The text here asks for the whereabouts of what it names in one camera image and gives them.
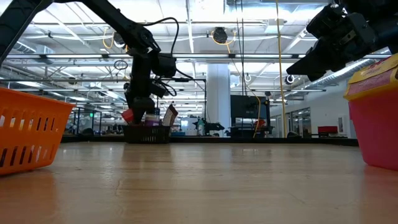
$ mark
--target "yellow lid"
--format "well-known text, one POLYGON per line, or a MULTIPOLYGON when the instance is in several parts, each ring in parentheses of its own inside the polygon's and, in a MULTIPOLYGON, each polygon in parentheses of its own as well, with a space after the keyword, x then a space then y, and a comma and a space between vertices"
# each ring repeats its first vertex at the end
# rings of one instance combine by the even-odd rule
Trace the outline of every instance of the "yellow lid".
POLYGON ((398 66, 398 54, 395 54, 387 59, 381 60, 378 63, 370 65, 366 68, 356 72, 348 83, 356 83, 365 79, 380 75, 392 68, 398 66))
POLYGON ((398 88, 398 54, 356 72, 348 82, 344 98, 355 100, 398 88))

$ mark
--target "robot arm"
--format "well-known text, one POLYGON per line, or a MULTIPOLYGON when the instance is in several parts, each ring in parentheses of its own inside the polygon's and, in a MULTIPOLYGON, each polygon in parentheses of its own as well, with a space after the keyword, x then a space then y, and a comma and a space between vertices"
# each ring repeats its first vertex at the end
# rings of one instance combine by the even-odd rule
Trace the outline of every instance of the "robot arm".
POLYGON ((311 81, 327 70, 341 70, 346 63, 384 47, 398 52, 398 1, 335 0, 307 26, 318 41, 307 55, 287 69, 290 75, 308 75, 311 81))
MULTIPOLYGON (((74 0, 13 0, 0 16, 0 64, 21 37, 34 16, 53 2, 68 3, 74 0)), ((75 0, 82 2, 100 16, 122 37, 134 57, 131 84, 125 92, 127 103, 134 112, 135 123, 141 121, 146 111, 154 109, 150 94, 163 97, 166 90, 150 79, 153 71, 160 77, 171 78, 177 70, 171 54, 160 53, 152 33, 143 25, 129 20, 107 0, 75 0)))

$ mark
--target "orange basket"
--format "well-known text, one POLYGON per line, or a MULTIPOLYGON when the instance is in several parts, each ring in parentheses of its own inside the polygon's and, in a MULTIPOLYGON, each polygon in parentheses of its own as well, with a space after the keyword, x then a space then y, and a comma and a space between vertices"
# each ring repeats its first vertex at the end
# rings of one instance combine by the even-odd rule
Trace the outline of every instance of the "orange basket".
POLYGON ((72 108, 0 88, 0 175, 50 165, 72 108))

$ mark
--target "black bin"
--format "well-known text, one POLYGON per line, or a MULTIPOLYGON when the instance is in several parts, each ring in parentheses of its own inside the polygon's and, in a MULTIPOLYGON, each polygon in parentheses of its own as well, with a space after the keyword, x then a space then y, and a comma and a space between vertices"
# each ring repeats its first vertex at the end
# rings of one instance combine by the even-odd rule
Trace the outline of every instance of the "black bin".
POLYGON ((124 140, 132 144, 167 144, 170 127, 167 126, 123 126, 124 140))

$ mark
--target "wooden surface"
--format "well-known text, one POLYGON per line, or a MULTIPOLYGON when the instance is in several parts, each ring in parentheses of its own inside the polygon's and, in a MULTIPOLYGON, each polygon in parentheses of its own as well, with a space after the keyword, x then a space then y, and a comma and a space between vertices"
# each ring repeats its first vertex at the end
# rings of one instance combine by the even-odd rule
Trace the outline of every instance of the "wooden surface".
POLYGON ((0 177, 0 223, 398 223, 398 172, 355 147, 62 144, 0 177))

